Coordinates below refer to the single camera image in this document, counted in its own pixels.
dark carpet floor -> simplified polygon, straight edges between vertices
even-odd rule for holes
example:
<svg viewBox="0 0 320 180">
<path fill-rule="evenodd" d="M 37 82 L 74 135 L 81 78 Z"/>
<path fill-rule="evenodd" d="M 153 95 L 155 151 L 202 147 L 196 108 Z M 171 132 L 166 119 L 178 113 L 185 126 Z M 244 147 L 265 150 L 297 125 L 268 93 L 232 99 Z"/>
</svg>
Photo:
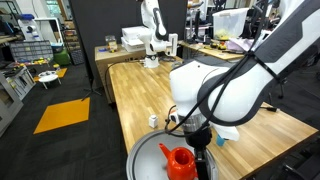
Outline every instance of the dark carpet floor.
<svg viewBox="0 0 320 180">
<path fill-rule="evenodd" d="M 319 67 L 294 72 L 284 85 L 272 92 L 272 105 L 320 129 Z M 62 85 L 52 83 L 48 90 L 37 83 L 23 100 L 24 107 L 0 138 L 0 179 L 116 179 L 126 178 L 127 153 L 116 109 L 102 96 L 90 96 L 88 121 L 33 135 L 48 105 L 81 99 L 89 83 L 84 65 L 68 66 Z M 256 179 L 270 179 L 277 165 L 267 167 Z"/>
</svg>

yellow mat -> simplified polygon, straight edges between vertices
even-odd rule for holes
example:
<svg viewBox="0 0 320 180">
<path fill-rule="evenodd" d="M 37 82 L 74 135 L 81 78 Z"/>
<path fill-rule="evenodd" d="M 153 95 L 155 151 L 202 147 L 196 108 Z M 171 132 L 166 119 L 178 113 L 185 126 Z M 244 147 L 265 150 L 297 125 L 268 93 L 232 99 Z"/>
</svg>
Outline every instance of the yellow mat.
<svg viewBox="0 0 320 180">
<path fill-rule="evenodd" d="M 67 72 L 67 69 L 68 68 L 61 68 L 61 70 L 57 73 L 58 77 L 63 78 L 64 74 Z M 36 76 L 33 78 L 33 80 L 37 82 L 37 81 L 39 81 L 39 77 Z"/>
<path fill-rule="evenodd" d="M 33 134 L 87 121 L 89 108 L 90 98 L 48 106 Z"/>
</svg>

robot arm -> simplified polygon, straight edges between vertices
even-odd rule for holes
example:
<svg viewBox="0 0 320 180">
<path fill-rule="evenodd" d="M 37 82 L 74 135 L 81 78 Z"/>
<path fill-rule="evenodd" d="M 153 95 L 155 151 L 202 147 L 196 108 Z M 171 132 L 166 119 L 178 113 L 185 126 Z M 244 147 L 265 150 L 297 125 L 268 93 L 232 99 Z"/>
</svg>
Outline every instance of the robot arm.
<svg viewBox="0 0 320 180">
<path fill-rule="evenodd" d="M 183 137 L 195 148 L 198 172 L 203 172 L 199 159 L 211 141 L 209 121 L 223 126 L 246 123 L 281 79 L 320 54 L 318 0 L 281 0 L 279 7 L 283 14 L 278 26 L 232 68 L 193 61 L 170 73 L 177 127 L 182 125 Z M 166 132 L 172 134 L 177 127 Z M 198 174 L 199 179 L 208 179 L 205 174 Z"/>
<path fill-rule="evenodd" d="M 145 67 L 155 68 L 159 65 L 157 52 L 164 51 L 169 56 L 177 52 L 177 34 L 167 33 L 164 27 L 158 0 L 139 0 L 143 24 L 148 30 L 139 34 L 139 39 L 146 48 Z"/>
</svg>

